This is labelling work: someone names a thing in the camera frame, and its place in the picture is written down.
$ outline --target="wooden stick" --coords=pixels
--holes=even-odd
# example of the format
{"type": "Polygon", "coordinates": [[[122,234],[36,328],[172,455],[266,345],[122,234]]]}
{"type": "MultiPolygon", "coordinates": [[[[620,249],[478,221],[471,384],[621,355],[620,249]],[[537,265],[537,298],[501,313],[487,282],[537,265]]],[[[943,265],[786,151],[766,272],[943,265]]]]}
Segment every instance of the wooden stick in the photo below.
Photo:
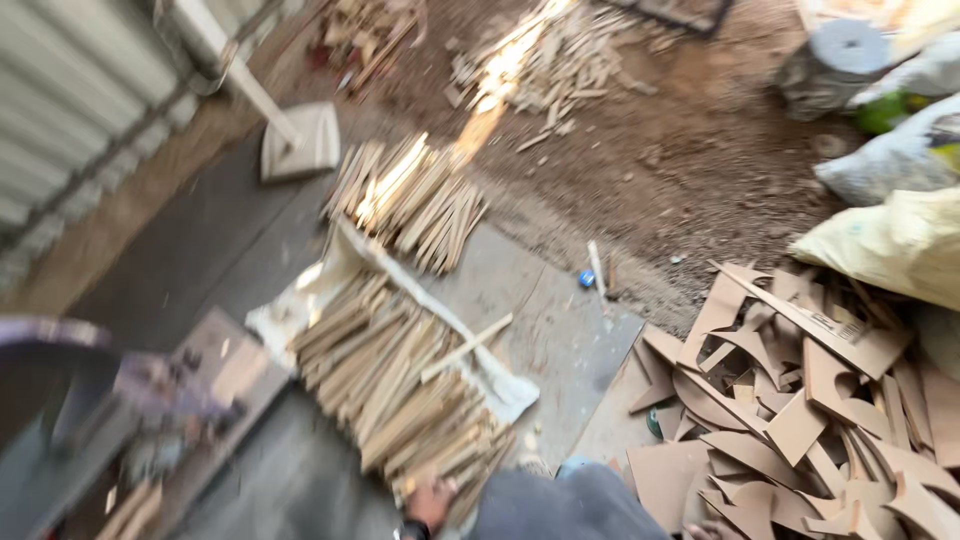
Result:
{"type": "Polygon", "coordinates": [[[357,75],[356,79],[350,82],[350,91],[356,92],[367,82],[367,79],[373,74],[373,71],[376,70],[376,67],[380,65],[387,56],[396,48],[396,45],[409,33],[414,26],[417,25],[417,19],[411,17],[409,21],[396,33],[393,39],[387,42],[386,45],[380,49],[380,52],[376,53],[376,56],[370,60],[370,63],[367,64],[367,67],[360,72],[360,75],[357,75]]]}
{"type": "Polygon", "coordinates": [[[469,353],[473,349],[476,349],[477,346],[483,344],[483,342],[487,341],[488,339],[496,335],[497,332],[501,331],[504,327],[506,327],[513,321],[514,321],[514,315],[512,313],[508,313],[499,321],[493,323],[492,325],[487,327],[485,330],[474,335],[473,339],[468,340],[466,343],[464,343],[460,347],[457,347],[456,349],[454,349],[453,352],[445,356],[444,359],[424,369],[423,372],[420,374],[420,382],[430,381],[431,379],[436,377],[437,374],[439,374],[444,369],[446,369],[450,364],[452,364],[457,359],[459,359],[461,356],[465,355],[466,353],[469,353]]]}

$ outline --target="wristwatch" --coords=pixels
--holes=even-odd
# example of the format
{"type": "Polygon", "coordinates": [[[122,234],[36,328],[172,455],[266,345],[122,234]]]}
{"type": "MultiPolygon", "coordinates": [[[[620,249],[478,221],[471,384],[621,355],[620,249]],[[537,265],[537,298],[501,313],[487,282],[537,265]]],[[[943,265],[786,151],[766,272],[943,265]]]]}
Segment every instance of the wristwatch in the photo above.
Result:
{"type": "Polygon", "coordinates": [[[403,524],[394,530],[394,538],[399,540],[405,537],[413,540],[430,540],[430,528],[420,520],[403,520],[403,524]]]}

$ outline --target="cardboard-colored board piece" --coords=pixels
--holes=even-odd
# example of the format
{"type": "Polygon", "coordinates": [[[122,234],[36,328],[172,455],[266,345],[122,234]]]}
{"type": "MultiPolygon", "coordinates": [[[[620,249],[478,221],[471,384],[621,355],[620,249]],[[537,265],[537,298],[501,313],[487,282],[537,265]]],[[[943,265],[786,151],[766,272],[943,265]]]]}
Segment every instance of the cardboard-colored board piece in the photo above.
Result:
{"type": "MultiPolygon", "coordinates": [[[[763,421],[760,417],[756,416],[753,411],[747,407],[750,405],[745,405],[738,402],[737,400],[732,400],[727,396],[721,394],[716,388],[710,385],[706,379],[700,377],[699,375],[694,375],[687,373],[683,370],[677,370],[679,372],[680,380],[688,380],[692,382],[696,387],[698,387],[703,394],[706,394],[707,397],[712,400],[715,404],[719,405],[725,412],[727,412],[735,422],[737,422],[742,428],[746,428],[750,433],[753,433],[755,436],[764,438],[763,430],[766,428],[767,423],[763,421]]],[[[677,384],[677,373],[674,374],[674,384],[677,384]]],[[[728,430],[732,428],[728,426],[723,426],[728,430]]]]}
{"type": "Polygon", "coordinates": [[[669,534],[681,531],[686,492],[694,476],[709,463],[707,448],[703,441],[684,441],[627,449],[636,495],[669,534]]]}
{"type": "MultiPolygon", "coordinates": [[[[737,331],[756,331],[758,328],[767,324],[767,322],[773,318],[775,313],[775,311],[764,304],[753,304],[747,309],[747,313],[743,316],[743,326],[741,326],[737,331]]],[[[717,347],[716,351],[710,353],[710,356],[708,356],[707,359],[700,362],[701,371],[710,371],[716,367],[717,364],[724,361],[724,359],[727,358],[727,355],[732,353],[734,349],[735,346],[732,343],[724,343],[720,345],[720,347],[717,347]]]]}
{"type": "Polygon", "coordinates": [[[960,515],[909,473],[897,473],[897,496],[884,507],[922,530],[931,540],[960,537],[960,515]]]}
{"type": "Polygon", "coordinates": [[[677,358],[680,357],[680,350],[684,347],[683,341],[650,323],[643,325],[643,334],[640,336],[640,339],[656,351],[661,358],[669,362],[670,365],[677,364],[677,358]]]}
{"type": "Polygon", "coordinates": [[[657,409],[657,423],[660,424],[660,433],[663,434],[664,441],[677,440],[677,429],[680,427],[684,410],[681,404],[657,409]]]}
{"type": "Polygon", "coordinates": [[[777,414],[780,411],[782,411],[783,408],[786,407],[788,403],[790,403],[790,400],[792,400],[793,397],[794,397],[794,394],[788,394],[785,392],[775,392],[775,393],[768,393],[768,394],[760,394],[759,396],[756,397],[756,399],[760,402],[760,405],[763,408],[769,410],[770,412],[773,412],[774,414],[777,414]]]}
{"type": "Polygon", "coordinates": [[[841,499],[821,499],[803,491],[794,491],[794,493],[809,503],[821,519],[831,520],[843,510],[843,500],[841,499]]]}
{"type": "Polygon", "coordinates": [[[847,483],[819,441],[810,445],[810,449],[806,451],[805,457],[810,468],[813,469],[814,474],[817,475],[820,481],[824,483],[830,495],[836,498],[841,497],[847,488],[847,483]]]}
{"type": "Polygon", "coordinates": [[[912,331],[871,329],[860,336],[854,345],[821,326],[820,323],[793,304],[777,298],[750,281],[744,280],[725,266],[713,261],[710,263],[716,266],[723,275],[742,286],[767,306],[775,309],[777,313],[800,327],[827,350],[842,357],[847,363],[872,380],[879,380],[883,377],[883,374],[897,361],[913,339],[912,331]]]}
{"type": "Polygon", "coordinates": [[[937,464],[946,469],[960,467],[960,382],[930,362],[921,364],[920,373],[937,464]]]}
{"type": "Polygon", "coordinates": [[[893,443],[904,450],[910,450],[909,428],[906,425],[906,414],[903,412],[903,401],[900,400],[900,385],[889,375],[883,376],[882,385],[893,443]]]}
{"type": "Polygon", "coordinates": [[[682,369],[673,370],[673,387],[677,390],[677,397],[684,402],[686,408],[698,417],[725,430],[747,430],[736,418],[711,399],[697,385],[694,377],[697,376],[690,375],[682,369]]]}
{"type": "MultiPolygon", "coordinates": [[[[644,333],[651,328],[650,325],[646,326],[647,330],[644,330],[644,333]]],[[[671,373],[673,370],[665,362],[654,358],[655,353],[648,342],[635,342],[633,352],[640,362],[643,372],[647,374],[650,386],[640,394],[633,405],[630,405],[631,414],[677,395],[677,390],[673,387],[673,374],[671,373]]]]}
{"type": "Polygon", "coordinates": [[[827,414],[813,406],[804,392],[798,392],[770,421],[764,435],[773,443],[774,450],[795,467],[828,424],[827,414]]]}
{"type": "Polygon", "coordinates": [[[816,517],[818,515],[816,509],[813,508],[803,497],[797,495],[795,492],[786,489],[780,485],[774,485],[764,481],[753,481],[747,482],[743,485],[736,486],[730,482],[723,481],[721,479],[712,479],[714,483],[722,482],[724,487],[721,487],[720,484],[717,484],[717,487],[720,487],[720,490],[724,492],[724,495],[727,495],[731,503],[734,506],[747,506],[752,501],[758,499],[758,493],[756,491],[769,491],[773,494],[774,503],[773,503],[773,513],[770,516],[770,521],[780,524],[786,528],[796,530],[798,533],[809,538],[822,539],[822,534],[817,534],[815,532],[809,532],[804,526],[803,518],[804,517],[816,517]]]}
{"type": "Polygon", "coordinates": [[[707,513],[707,503],[700,497],[699,493],[701,491],[709,490],[713,487],[708,479],[710,472],[710,466],[704,465],[700,468],[699,471],[693,476],[693,481],[690,483],[690,487],[686,490],[686,498],[684,499],[684,516],[681,519],[683,529],[681,531],[681,538],[683,540],[693,540],[693,536],[690,535],[690,532],[687,530],[687,526],[690,525],[700,525],[705,520],[710,519],[710,516],[707,513]]]}
{"type": "Polygon", "coordinates": [[[909,473],[927,488],[946,497],[954,504],[960,504],[960,483],[939,465],[925,457],[897,448],[872,437],[865,430],[857,432],[867,443],[883,466],[887,478],[897,481],[897,473],[909,473]]]}
{"type": "Polygon", "coordinates": [[[717,431],[701,435],[700,440],[785,487],[807,490],[806,480],[793,467],[749,434],[717,431]]]}
{"type": "Polygon", "coordinates": [[[763,368],[770,380],[780,380],[780,370],[774,369],[760,334],[755,331],[712,331],[708,335],[719,337],[743,349],[763,368]]]}
{"type": "Polygon", "coordinates": [[[894,379],[900,386],[900,397],[903,400],[903,409],[906,411],[910,428],[914,431],[920,444],[932,449],[933,433],[930,432],[930,422],[926,415],[924,387],[920,382],[916,367],[909,363],[906,358],[901,359],[894,364],[894,379]]]}
{"type": "Polygon", "coordinates": [[[690,417],[689,411],[684,409],[684,413],[680,417],[680,424],[677,426],[677,431],[673,434],[673,438],[670,439],[670,442],[677,442],[680,439],[684,438],[684,435],[690,433],[690,430],[697,427],[697,422],[690,417]]]}
{"type": "Polygon", "coordinates": [[[713,475],[715,477],[724,478],[749,475],[754,471],[719,450],[710,449],[707,451],[707,455],[709,456],[710,467],[713,469],[713,475]]]}
{"type": "Polygon", "coordinates": [[[707,504],[727,519],[747,540],[774,540],[774,530],[770,526],[773,514],[774,495],[767,490],[755,490],[750,500],[742,506],[720,504],[705,499],[707,504]]]}
{"type": "Polygon", "coordinates": [[[769,275],[763,272],[757,272],[751,268],[744,268],[735,264],[725,263],[724,273],[717,274],[716,281],[707,295],[703,308],[697,315],[697,320],[693,322],[693,328],[686,337],[684,347],[677,356],[677,363],[692,369],[700,371],[697,364],[697,355],[704,346],[707,339],[707,332],[717,329],[728,328],[736,321],[736,315],[747,299],[747,291],[737,286],[736,282],[728,277],[728,274],[736,276],[745,282],[753,282],[759,278],[767,278],[769,275]]]}
{"type": "Polygon", "coordinates": [[[890,424],[886,422],[885,416],[881,414],[882,418],[877,422],[875,415],[869,415],[863,419],[864,423],[861,423],[856,411],[849,406],[855,398],[845,398],[844,395],[851,395],[856,388],[857,383],[854,375],[855,373],[848,369],[836,356],[830,354],[812,339],[804,339],[804,379],[806,380],[807,400],[849,426],[861,426],[876,436],[882,437],[885,434],[889,438],[890,424]]]}

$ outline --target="green object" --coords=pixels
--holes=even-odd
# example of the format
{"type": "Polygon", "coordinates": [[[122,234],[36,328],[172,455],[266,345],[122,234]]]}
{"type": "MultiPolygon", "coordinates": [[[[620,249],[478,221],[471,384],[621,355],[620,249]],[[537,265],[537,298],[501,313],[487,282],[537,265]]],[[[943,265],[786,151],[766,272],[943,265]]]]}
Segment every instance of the green object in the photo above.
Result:
{"type": "Polygon", "coordinates": [[[663,438],[663,430],[660,429],[660,422],[657,421],[657,408],[655,406],[650,407],[650,410],[647,411],[647,429],[658,439],[663,438]]]}
{"type": "Polygon", "coordinates": [[[882,135],[931,103],[933,100],[920,94],[896,90],[858,107],[856,125],[869,134],[882,135]]]}

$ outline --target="pile of mdf scraps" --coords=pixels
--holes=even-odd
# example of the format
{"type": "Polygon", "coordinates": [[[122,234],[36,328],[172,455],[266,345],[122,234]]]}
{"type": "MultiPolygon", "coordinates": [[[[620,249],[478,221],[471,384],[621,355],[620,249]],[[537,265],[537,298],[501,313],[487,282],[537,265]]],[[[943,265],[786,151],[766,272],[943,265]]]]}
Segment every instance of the pile of mdf scraps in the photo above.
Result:
{"type": "Polygon", "coordinates": [[[426,0],[338,0],[322,14],[326,61],[346,70],[342,85],[357,90],[414,26],[426,36],[426,0]],[[355,70],[348,69],[358,63],[355,70]]]}
{"type": "Polygon", "coordinates": [[[955,538],[960,383],[911,357],[914,333],[878,299],[890,293],[714,266],[686,341],[648,325],[634,347],[651,385],[631,412],[659,404],[668,442],[627,457],[658,523],[722,519],[748,540],[955,538]]]}
{"type": "Polygon", "coordinates": [[[423,134],[389,149],[377,141],[350,148],[324,214],[345,213],[384,246],[413,254],[421,271],[442,274],[456,267],[488,206],[457,174],[462,156],[425,140],[423,134]]]}
{"type": "Polygon", "coordinates": [[[379,471],[398,505],[428,475],[453,478],[453,526],[516,440],[483,395],[445,369],[476,346],[455,348],[457,336],[386,275],[365,273],[291,342],[303,385],[348,431],[362,471],[379,471]]]}
{"type": "Polygon", "coordinates": [[[610,81],[645,95],[657,89],[635,81],[621,69],[616,37],[637,24],[613,7],[595,8],[552,1],[523,17],[515,30],[496,42],[484,41],[452,61],[453,85],[444,92],[458,107],[473,109],[485,98],[503,99],[517,110],[546,112],[541,135],[566,135],[574,127],[570,112],[587,100],[606,96],[610,81]]]}

